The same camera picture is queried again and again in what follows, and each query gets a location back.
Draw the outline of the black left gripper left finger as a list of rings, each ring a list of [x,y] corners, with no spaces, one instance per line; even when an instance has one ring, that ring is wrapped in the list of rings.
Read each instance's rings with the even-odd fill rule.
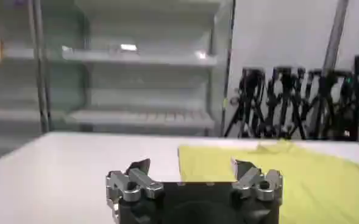
[[[107,205],[114,209],[120,200],[137,203],[142,198],[158,199],[164,193],[164,184],[149,175],[151,159],[134,161],[124,171],[111,170],[105,176]]]

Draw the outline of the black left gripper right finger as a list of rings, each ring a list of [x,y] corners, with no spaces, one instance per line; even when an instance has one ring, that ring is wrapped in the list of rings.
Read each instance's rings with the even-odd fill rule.
[[[270,169],[264,174],[249,161],[231,160],[236,181],[232,188],[240,198],[255,197],[260,201],[283,200],[283,175],[279,170]]]

